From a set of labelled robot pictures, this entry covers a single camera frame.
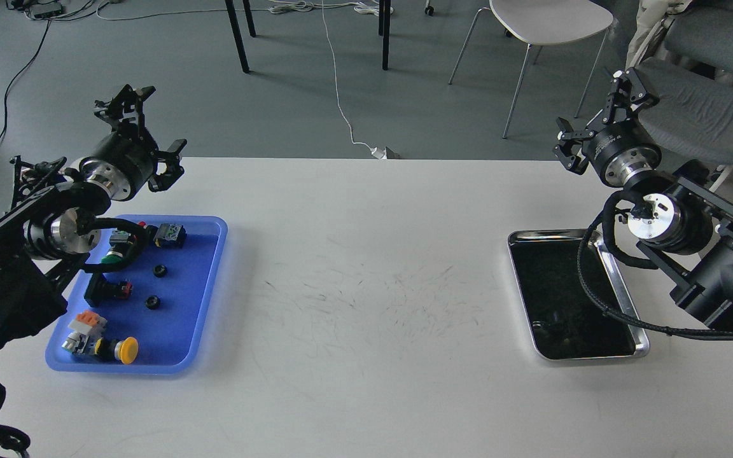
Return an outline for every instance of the white cable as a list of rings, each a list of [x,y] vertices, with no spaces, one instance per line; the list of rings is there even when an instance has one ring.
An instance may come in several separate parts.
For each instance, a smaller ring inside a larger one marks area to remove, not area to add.
[[[370,152],[373,156],[378,152],[378,148],[370,147],[368,144],[364,142],[356,142],[355,137],[353,134],[353,125],[349,123],[349,119],[347,119],[347,116],[344,115],[344,108],[341,107],[341,98],[338,93],[338,67],[335,65],[335,50],[332,49],[332,41],[330,40],[330,30],[326,26],[326,17],[324,15],[324,0],[321,0],[321,20],[324,22],[324,34],[326,34],[326,42],[330,45],[330,53],[332,54],[332,75],[333,79],[335,80],[335,103],[338,105],[338,112],[341,113],[341,117],[343,117],[344,122],[347,123],[347,127],[349,127],[349,141],[352,142],[353,145],[364,145],[367,148],[370,148]]]
[[[281,15],[289,13],[291,11],[297,11],[300,13],[307,13],[313,10],[325,10],[334,8],[343,8],[344,6],[352,6],[353,10],[358,14],[362,15],[379,15],[378,2],[377,0],[370,0],[371,3],[367,2],[346,2],[346,3],[330,3],[325,4],[322,0],[320,5],[313,2],[287,2],[285,0],[270,0],[271,3],[279,3],[279,5],[271,6],[268,11],[275,15]],[[394,12],[394,8],[390,8],[389,14]]]
[[[289,13],[291,11],[299,11],[299,12],[310,12],[314,10],[323,10],[328,8],[343,8],[344,6],[352,6],[355,12],[362,15],[378,15],[378,6],[375,6],[378,4],[376,0],[372,0],[372,3],[375,5],[369,5],[365,2],[346,2],[346,3],[333,3],[330,5],[325,5],[324,2],[322,2],[321,5],[317,5],[313,2],[285,2],[283,0],[270,0],[271,3],[279,3],[279,5],[271,6],[270,8],[254,8],[251,9],[251,11],[269,11],[271,14],[275,15],[281,15],[284,13]],[[150,18],[150,17],[162,17],[163,15],[185,15],[190,13],[211,13],[211,12],[218,12],[218,11],[228,11],[226,8],[216,8],[211,10],[189,10],[189,11],[172,11],[172,12],[165,12],[165,13],[155,13],[151,15],[142,15],[141,17],[120,17],[120,18],[113,18],[113,17],[102,17],[101,10],[104,9],[105,6],[109,4],[109,0],[102,0],[102,2],[98,5],[98,9],[96,9],[95,15],[97,17],[102,18],[103,20],[137,20],[137,18]],[[394,8],[390,8],[389,14],[392,14],[394,12]]]

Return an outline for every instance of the stainless steel tray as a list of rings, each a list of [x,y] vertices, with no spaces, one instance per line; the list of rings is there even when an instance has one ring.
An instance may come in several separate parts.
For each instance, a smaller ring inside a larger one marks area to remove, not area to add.
[[[634,342],[634,351],[631,354],[628,354],[629,351],[620,351],[620,354],[617,354],[616,356],[583,356],[583,357],[555,357],[555,354],[553,357],[546,356],[546,354],[542,353],[542,351],[539,348],[538,345],[538,337],[535,334],[534,326],[532,324],[535,323],[532,316],[530,316],[529,309],[527,309],[526,305],[526,297],[523,293],[523,282],[522,279],[519,277],[520,273],[517,269],[517,264],[514,261],[515,255],[513,253],[514,247],[517,246],[517,244],[521,243],[528,243],[528,244],[537,244],[537,243],[544,243],[544,242],[555,242],[551,244],[550,246],[556,247],[558,246],[556,242],[567,242],[568,244],[573,244],[576,249],[578,249],[578,244],[581,243],[581,239],[584,235],[584,231],[582,229],[567,229],[567,230],[549,230],[549,231],[518,231],[513,232],[508,237],[508,250],[509,253],[511,253],[511,259],[512,259],[512,265],[514,269],[514,275],[517,276],[517,286],[520,290],[520,298],[522,299],[522,305],[524,308],[524,312],[527,316],[527,326],[530,329],[530,335],[531,335],[531,341],[533,343],[533,348],[537,350],[537,353],[539,356],[544,357],[545,359],[556,361],[556,360],[588,360],[588,359],[623,359],[624,357],[641,357],[645,356],[646,353],[649,351],[649,338],[646,335],[646,331],[644,331],[642,328],[635,328],[633,326],[625,326],[626,329],[629,332],[629,336],[632,339],[632,342]],[[616,264],[616,260],[614,259],[613,255],[608,252],[607,247],[603,244],[603,239],[599,232],[594,232],[593,237],[590,238],[590,245],[594,247],[594,251],[598,253],[601,266],[606,274],[607,281],[609,285],[613,288],[613,291],[611,291],[617,301],[617,303],[620,305],[620,309],[623,311],[623,313],[626,313],[629,316],[634,316],[635,318],[638,318],[638,314],[635,311],[632,298],[629,296],[629,291],[626,289],[626,285],[624,284],[624,279],[622,275],[620,274],[618,270],[618,266]],[[570,272],[575,273],[576,272],[576,261],[575,257],[573,257],[572,263],[570,261],[562,261],[561,266],[553,265],[552,268],[554,270],[562,270],[565,269],[564,264],[567,263],[568,266],[566,269],[570,270]],[[550,289],[550,287],[554,287],[556,289],[561,288],[562,286],[557,284],[561,282],[552,282],[551,278],[544,278],[544,286],[546,289]],[[562,291],[556,291],[555,294],[559,298],[563,293],[565,293],[564,290]],[[589,307],[595,307],[592,303],[589,304]],[[544,342],[545,337],[540,337],[539,340],[542,340]],[[632,350],[631,343],[628,344],[628,349]]]

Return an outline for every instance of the chair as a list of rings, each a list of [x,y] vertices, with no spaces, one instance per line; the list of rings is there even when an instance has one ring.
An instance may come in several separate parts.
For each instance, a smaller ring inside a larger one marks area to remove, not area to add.
[[[483,10],[491,10],[497,20],[511,35],[519,38],[527,43],[527,50],[524,53],[522,61],[522,70],[520,78],[517,82],[517,89],[514,91],[514,99],[511,102],[511,111],[508,113],[508,119],[505,122],[505,130],[503,138],[508,136],[508,128],[511,125],[511,118],[514,108],[517,107],[517,98],[519,96],[522,79],[527,67],[527,58],[533,46],[539,46],[533,63],[539,58],[539,53],[543,46],[561,45],[565,43],[573,43],[587,37],[599,34],[609,28],[613,23],[613,15],[606,9],[588,0],[490,0],[489,5],[481,8],[474,15],[474,21],[471,28],[468,29],[463,49],[460,49],[460,55],[457,58],[457,64],[454,64],[454,70],[451,72],[449,84],[454,81],[454,75],[457,73],[457,67],[463,58],[468,40],[477,24],[477,17]],[[587,96],[587,89],[590,87],[590,81],[593,79],[593,70],[599,63],[601,50],[604,47],[604,41],[607,34],[601,40],[599,53],[596,55],[596,61],[593,63],[593,69],[590,70],[590,76],[587,78],[587,84],[582,92],[582,99],[578,103],[576,117],[584,104],[584,98]]]
[[[675,18],[664,46],[733,73],[733,1],[696,3]],[[733,165],[733,87],[654,57],[635,69],[660,97],[638,115],[655,142],[683,156]]]

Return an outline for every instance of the chair leg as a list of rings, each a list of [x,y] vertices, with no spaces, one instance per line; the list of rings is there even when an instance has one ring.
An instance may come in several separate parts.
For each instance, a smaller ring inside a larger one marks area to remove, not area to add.
[[[250,73],[251,70],[250,67],[248,67],[248,56],[245,55],[245,46],[242,44],[242,34],[239,32],[239,21],[236,19],[234,0],[225,0],[225,6],[228,10],[228,18],[230,19],[230,29],[234,34],[236,52],[239,54],[239,64],[242,65],[243,73]]]
[[[392,18],[392,0],[383,0],[384,2],[384,43],[381,50],[381,64],[383,70],[389,69],[389,23]]]
[[[248,34],[256,37],[256,28],[253,27],[253,14],[251,14],[251,1],[242,0],[242,7],[245,9],[245,20],[248,21]]]
[[[587,96],[587,90],[590,89],[590,81],[593,81],[593,72],[596,70],[596,67],[599,65],[599,59],[601,58],[601,52],[604,49],[604,44],[607,41],[607,32],[609,32],[609,28],[604,30],[604,37],[601,39],[601,46],[599,46],[599,54],[596,54],[596,61],[593,63],[593,68],[590,69],[590,76],[587,78],[587,84],[584,85],[584,92],[582,92],[582,99],[578,101],[578,108],[576,108],[576,114],[573,115],[573,117],[578,117],[579,112],[582,110],[582,105],[584,104],[584,98]]]
[[[524,52],[524,60],[522,61],[522,71],[520,72],[520,81],[517,82],[517,90],[514,91],[514,99],[511,102],[511,111],[508,112],[508,120],[505,122],[505,130],[503,131],[503,139],[508,138],[508,128],[511,127],[511,118],[514,115],[514,108],[517,107],[517,98],[519,98],[519,90],[522,87],[522,78],[524,78],[524,70],[527,69],[527,55],[530,54],[530,48],[533,45],[528,43],[527,50]]]
[[[536,65],[536,61],[539,60],[539,55],[541,54],[541,49],[543,47],[544,46],[539,46],[539,49],[536,50],[536,55],[533,56],[533,63],[532,63],[532,65]]]
[[[466,51],[466,45],[468,44],[468,40],[471,39],[471,33],[474,32],[474,26],[477,25],[477,18],[480,17],[480,12],[483,10],[489,10],[488,6],[484,6],[483,8],[480,8],[477,10],[477,14],[474,15],[474,20],[471,21],[471,28],[468,29],[468,35],[466,35],[466,41],[463,41],[463,48],[460,49],[460,55],[457,56],[457,64],[454,64],[454,70],[451,71],[451,78],[449,78],[449,84],[451,84],[451,81],[454,81],[454,75],[457,73],[457,67],[460,66],[460,60],[463,60],[463,53]]]

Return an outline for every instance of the yellow mushroom button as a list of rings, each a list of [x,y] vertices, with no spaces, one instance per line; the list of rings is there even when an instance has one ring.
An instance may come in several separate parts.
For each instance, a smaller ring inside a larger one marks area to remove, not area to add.
[[[120,362],[131,364],[135,357],[137,357],[137,339],[134,337],[126,337],[125,341],[120,342],[118,357],[120,358]]]

